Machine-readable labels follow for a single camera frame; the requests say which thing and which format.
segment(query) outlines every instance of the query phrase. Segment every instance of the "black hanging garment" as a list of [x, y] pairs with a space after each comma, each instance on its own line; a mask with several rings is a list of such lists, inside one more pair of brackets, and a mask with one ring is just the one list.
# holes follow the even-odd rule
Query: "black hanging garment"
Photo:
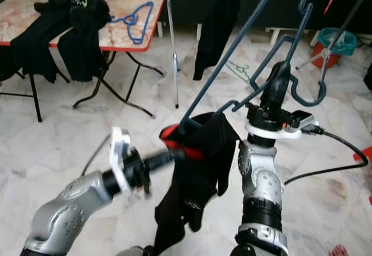
[[152, 255], [159, 255], [181, 241], [186, 223], [191, 230], [198, 231], [206, 203], [216, 193], [221, 196], [227, 190], [238, 135], [223, 114], [213, 114], [194, 117], [202, 127], [187, 123], [184, 135], [178, 125], [160, 133], [168, 148], [182, 148], [188, 160], [176, 161], [171, 186], [155, 208], [158, 229]]
[[[91, 72], [81, 75], [80, 71], [84, 71], [85, 68], [76, 69], [69, 62], [74, 60], [77, 65], [86, 65], [94, 61], [98, 55], [98, 42], [92, 34], [96, 33], [98, 36], [98, 27], [102, 27], [104, 25], [102, 22], [108, 22], [110, 19], [105, 0], [48, 0], [47, 3], [35, 3], [34, 8], [40, 16], [25, 32], [10, 42], [17, 67], [22, 67], [24, 74], [42, 74], [48, 81], [54, 83], [58, 68], [48, 44], [70, 27], [77, 26], [80, 38], [69, 41], [68, 46], [64, 45], [63, 49], [69, 50], [63, 51], [61, 56], [73, 80], [91, 80], [92, 75], [99, 72], [96, 69], [99, 65], [93, 67]], [[87, 59], [86, 55], [77, 55], [77, 48], [83, 48], [85, 54], [89, 52], [90, 59]]]
[[193, 80], [201, 80], [207, 67], [218, 63], [238, 19], [240, 0], [217, 0], [203, 24]]

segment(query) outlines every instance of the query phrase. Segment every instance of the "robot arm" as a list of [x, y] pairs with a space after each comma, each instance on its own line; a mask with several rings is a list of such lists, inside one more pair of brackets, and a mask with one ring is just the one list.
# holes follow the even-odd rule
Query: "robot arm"
[[310, 113], [281, 109], [289, 74], [289, 63], [278, 62], [268, 78], [270, 83], [260, 105], [247, 105], [248, 137], [240, 145], [238, 158], [244, 206], [235, 237], [238, 247], [232, 256], [289, 255], [281, 223], [284, 183], [274, 166], [274, 145], [280, 138], [299, 138], [302, 129], [318, 124]]
[[[144, 186], [145, 193], [149, 194], [149, 173], [172, 162], [175, 157], [184, 156], [181, 151], [167, 150], [142, 160], [135, 149], [128, 151], [129, 143], [127, 133], [114, 136], [110, 154], [112, 169], [106, 172], [98, 170], [79, 177], [69, 183], [54, 200], [39, 208], [21, 256], [66, 255], [94, 212], [109, 205], [120, 191], [128, 194], [132, 189]], [[121, 158], [123, 164], [117, 169], [114, 166], [119, 166]], [[120, 176], [117, 171], [125, 179], [127, 189], [117, 179]]]

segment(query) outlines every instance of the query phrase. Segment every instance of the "white table leg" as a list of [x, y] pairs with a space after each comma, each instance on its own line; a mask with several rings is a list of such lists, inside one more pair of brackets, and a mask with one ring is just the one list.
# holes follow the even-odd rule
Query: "white table leg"
[[162, 22], [158, 22], [158, 36], [159, 36], [159, 38], [163, 38], [163, 25], [162, 25]]
[[278, 39], [278, 36], [279, 36], [280, 29], [279, 28], [272, 28], [272, 29], [273, 29], [273, 35], [271, 35], [270, 45], [275, 45]]
[[200, 40], [200, 35], [202, 34], [202, 24], [198, 23], [196, 27], [196, 41], [198, 42]]
[[315, 47], [316, 43], [318, 42], [319, 34], [320, 34], [320, 30], [316, 31], [312, 41], [310, 42], [311, 47]]

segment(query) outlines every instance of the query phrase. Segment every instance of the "red bucket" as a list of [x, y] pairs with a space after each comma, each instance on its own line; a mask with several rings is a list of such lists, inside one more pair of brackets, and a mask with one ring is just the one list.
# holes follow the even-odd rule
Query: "red bucket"
[[[312, 54], [312, 57], [316, 56], [317, 54], [321, 53], [321, 51], [323, 50], [324, 46], [318, 42], [315, 46], [315, 49], [313, 51], [313, 54]], [[327, 68], [326, 69], [329, 69], [330, 67], [332, 67], [333, 65], [335, 65], [337, 63], [337, 61], [339, 60], [339, 58], [341, 57], [341, 55], [338, 55], [338, 54], [331, 54], [329, 60], [328, 60], [328, 65], [327, 65]], [[323, 66], [323, 57], [320, 57], [316, 60], [314, 60], [312, 62], [313, 65], [317, 66], [319, 69], [321, 69], [321, 67]]]

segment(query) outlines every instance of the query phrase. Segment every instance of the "black cable connector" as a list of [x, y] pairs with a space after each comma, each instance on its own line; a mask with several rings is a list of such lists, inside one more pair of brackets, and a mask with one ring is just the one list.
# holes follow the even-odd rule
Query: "black cable connector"
[[301, 129], [301, 132], [308, 135], [323, 135], [324, 129], [318, 125], [310, 124]]
[[354, 145], [349, 143], [348, 141], [345, 141], [343, 138], [340, 138], [332, 133], [327, 132], [324, 128], [321, 128], [318, 125], [307, 125], [306, 127], [302, 128], [301, 131], [305, 134], [309, 135], [325, 135], [327, 137], [331, 137], [337, 141], [339, 141], [342, 144], [345, 144], [347, 147], [352, 149], [355, 153], [357, 153], [361, 159], [363, 160], [362, 163], [356, 164], [356, 165], [349, 165], [349, 166], [344, 166], [344, 167], [339, 167], [339, 168], [332, 168], [332, 169], [326, 169], [326, 170], [318, 170], [316, 172], [311, 172], [311, 173], [304, 173], [299, 176], [295, 176], [291, 179], [288, 179], [286, 182], [284, 182], [284, 185], [287, 185], [295, 180], [301, 179], [303, 177], [308, 177], [308, 176], [314, 176], [314, 175], [320, 175], [322, 173], [330, 173], [330, 172], [336, 172], [339, 170], [348, 170], [348, 169], [356, 169], [356, 168], [362, 168], [368, 165], [368, 158]]

